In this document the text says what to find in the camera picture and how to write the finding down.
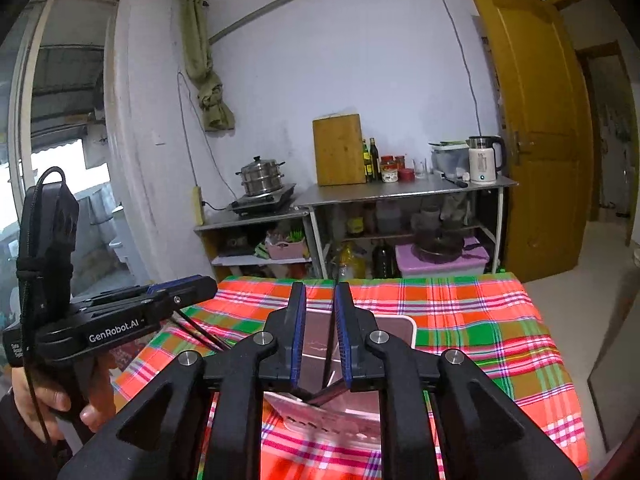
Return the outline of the person's left hand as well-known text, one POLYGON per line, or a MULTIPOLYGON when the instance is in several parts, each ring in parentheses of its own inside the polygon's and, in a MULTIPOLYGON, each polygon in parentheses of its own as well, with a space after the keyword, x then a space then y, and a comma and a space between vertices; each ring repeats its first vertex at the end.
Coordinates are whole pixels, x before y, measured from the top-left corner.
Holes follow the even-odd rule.
MULTIPOLYGON (((90 379, 88 404, 80 413, 81 421, 92 432, 97 432, 116 414, 110 374, 110 371, 115 367, 116 362, 111 353, 103 353, 96 359, 96 367, 90 379)), ((67 412, 70 409, 70 398, 60 385, 44 377, 43 374, 31 372, 30 377, 38 404, 32 400, 25 371, 21 367, 11 370, 13 396, 17 411, 36 437, 41 442, 47 442, 47 437, 37 415, 36 408, 39 408, 51 442, 56 443, 63 440, 64 436, 52 411, 67 412)))

